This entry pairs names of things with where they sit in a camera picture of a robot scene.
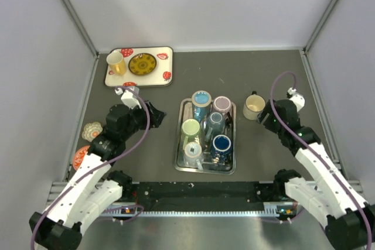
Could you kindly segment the cream mug black rim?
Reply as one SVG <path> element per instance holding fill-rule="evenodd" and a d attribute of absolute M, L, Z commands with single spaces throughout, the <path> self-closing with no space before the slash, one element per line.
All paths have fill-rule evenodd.
<path fill-rule="evenodd" d="M 258 95 L 256 91 L 253 91 L 245 100 L 243 107 L 244 117 L 248 120 L 255 121 L 258 115 L 262 113 L 265 105 L 265 99 Z"/>

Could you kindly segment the light green mug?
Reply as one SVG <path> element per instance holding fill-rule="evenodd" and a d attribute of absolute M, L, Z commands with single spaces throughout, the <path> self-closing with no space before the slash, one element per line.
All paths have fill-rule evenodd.
<path fill-rule="evenodd" d="M 201 138 L 201 125 L 200 123 L 191 118 L 187 119 L 182 123 L 181 126 L 181 133 L 182 133 L 182 148 L 184 149 L 186 145 L 190 142 L 200 143 Z"/>

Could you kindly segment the blue butterfly mug orange inside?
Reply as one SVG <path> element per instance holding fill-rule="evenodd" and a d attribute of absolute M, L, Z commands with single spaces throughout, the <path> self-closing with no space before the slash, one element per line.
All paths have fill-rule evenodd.
<path fill-rule="evenodd" d="M 202 122 L 210 114 L 212 96 L 207 91 L 197 91 L 192 95 L 193 118 Z"/>

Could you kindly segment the lilac ceramic mug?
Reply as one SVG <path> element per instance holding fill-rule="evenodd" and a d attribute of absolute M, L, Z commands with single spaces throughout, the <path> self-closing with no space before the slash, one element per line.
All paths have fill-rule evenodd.
<path fill-rule="evenodd" d="M 225 96 L 218 96 L 213 100 L 212 111 L 222 115 L 227 114 L 232 109 L 231 100 Z"/>

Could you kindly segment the grey-blue mug white inside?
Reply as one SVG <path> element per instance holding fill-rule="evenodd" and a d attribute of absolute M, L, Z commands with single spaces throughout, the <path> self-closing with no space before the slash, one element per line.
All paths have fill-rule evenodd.
<path fill-rule="evenodd" d="M 204 141 L 208 142 L 217 135 L 224 132 L 225 118 L 224 115 L 218 112 L 212 112 L 206 122 L 206 134 Z"/>

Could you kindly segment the clear plastic measuring cup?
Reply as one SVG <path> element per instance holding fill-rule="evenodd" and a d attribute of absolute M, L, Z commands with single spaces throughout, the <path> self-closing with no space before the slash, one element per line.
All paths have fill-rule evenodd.
<path fill-rule="evenodd" d="M 201 145 L 197 142 L 189 142 L 184 148 L 183 161 L 186 166 L 202 171 L 204 155 Z"/>

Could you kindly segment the dark blue enamel mug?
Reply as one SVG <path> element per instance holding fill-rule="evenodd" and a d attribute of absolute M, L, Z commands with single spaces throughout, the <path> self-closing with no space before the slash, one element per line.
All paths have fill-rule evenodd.
<path fill-rule="evenodd" d="M 226 135 L 217 135 L 212 140 L 210 155 L 219 163 L 224 163 L 228 160 L 233 150 L 231 139 Z"/>

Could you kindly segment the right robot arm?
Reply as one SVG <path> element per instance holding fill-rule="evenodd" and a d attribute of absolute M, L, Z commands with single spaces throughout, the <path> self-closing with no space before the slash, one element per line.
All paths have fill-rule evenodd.
<path fill-rule="evenodd" d="M 277 134 L 316 186 L 311 187 L 296 171 L 282 169 L 275 176 L 274 195 L 282 201 L 297 201 L 319 222 L 335 249 L 370 249 L 374 243 L 374 205 L 343 177 L 314 130 L 301 125 L 298 110 L 291 98 L 269 100 L 257 121 Z"/>

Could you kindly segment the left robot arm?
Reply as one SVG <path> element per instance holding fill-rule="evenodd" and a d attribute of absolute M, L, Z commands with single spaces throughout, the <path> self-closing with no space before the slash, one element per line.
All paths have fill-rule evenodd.
<path fill-rule="evenodd" d="M 127 201 L 131 178 L 111 171 L 113 164 L 132 152 L 126 141 L 138 131 L 148 133 L 162 123 L 165 112 L 149 101 L 133 108 L 117 104 L 110 108 L 103 131 L 90 143 L 74 176 L 44 212 L 29 219 L 30 247 L 77 249 L 90 225 L 115 201 Z"/>

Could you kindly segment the yellow mug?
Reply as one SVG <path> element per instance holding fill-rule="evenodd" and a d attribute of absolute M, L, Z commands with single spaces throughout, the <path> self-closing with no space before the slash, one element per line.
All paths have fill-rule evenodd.
<path fill-rule="evenodd" d="M 114 74 L 123 76 L 126 73 L 126 65 L 124 56 L 119 51 L 111 52 L 107 58 L 106 62 L 109 65 L 110 69 L 114 72 Z"/>

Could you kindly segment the strawberry pattern white tray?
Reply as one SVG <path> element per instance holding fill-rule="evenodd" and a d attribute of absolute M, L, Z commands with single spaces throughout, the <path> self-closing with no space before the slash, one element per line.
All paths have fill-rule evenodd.
<path fill-rule="evenodd" d="M 173 79 L 173 49 L 169 46 L 117 48 L 105 60 L 107 87 L 166 86 Z"/>

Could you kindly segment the silver metal tray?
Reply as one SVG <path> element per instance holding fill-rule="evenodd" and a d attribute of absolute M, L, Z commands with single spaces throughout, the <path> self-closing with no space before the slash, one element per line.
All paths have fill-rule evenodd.
<path fill-rule="evenodd" d="M 182 100 L 180 103 L 177 138 L 174 148 L 174 167 L 178 171 L 208 173 L 208 174 L 225 174 L 230 175 L 236 169 L 236 105 L 231 104 L 230 111 L 224 115 L 223 134 L 231 139 L 231 151 L 226 157 L 219 157 L 212 155 L 212 141 L 213 138 L 208 138 L 206 135 L 209 132 L 207 119 L 204 119 L 200 126 L 200 136 L 195 138 L 195 141 L 202 147 L 202 155 L 204 157 L 199 167 L 192 167 L 188 165 L 184 159 L 183 141 L 181 127 L 183 122 L 193 117 L 193 103 L 190 98 Z"/>

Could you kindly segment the yellow patterned small plate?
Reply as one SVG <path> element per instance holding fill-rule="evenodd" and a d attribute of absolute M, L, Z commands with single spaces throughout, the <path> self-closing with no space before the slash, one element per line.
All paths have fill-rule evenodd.
<path fill-rule="evenodd" d="M 149 53 L 135 55 L 128 62 L 130 72 L 136 76 L 145 76 L 156 69 L 157 60 Z"/>

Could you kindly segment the floral patterned small bowl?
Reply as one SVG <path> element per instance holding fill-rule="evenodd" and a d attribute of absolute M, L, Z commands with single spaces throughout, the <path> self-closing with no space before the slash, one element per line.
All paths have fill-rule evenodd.
<path fill-rule="evenodd" d="M 102 131 L 103 127 L 99 122 L 87 123 L 83 127 L 81 137 L 86 141 L 92 142 Z"/>

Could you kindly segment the orange patterned small plate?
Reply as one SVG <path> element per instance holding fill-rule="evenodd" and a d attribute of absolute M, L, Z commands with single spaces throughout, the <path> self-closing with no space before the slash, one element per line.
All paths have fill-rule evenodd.
<path fill-rule="evenodd" d="M 73 169 L 75 171 L 77 171 L 85 157 L 85 155 L 87 154 L 87 151 L 89 149 L 89 145 L 87 146 L 83 146 L 81 147 L 74 155 L 73 157 L 73 161 L 72 161 L 72 166 L 73 166 Z"/>

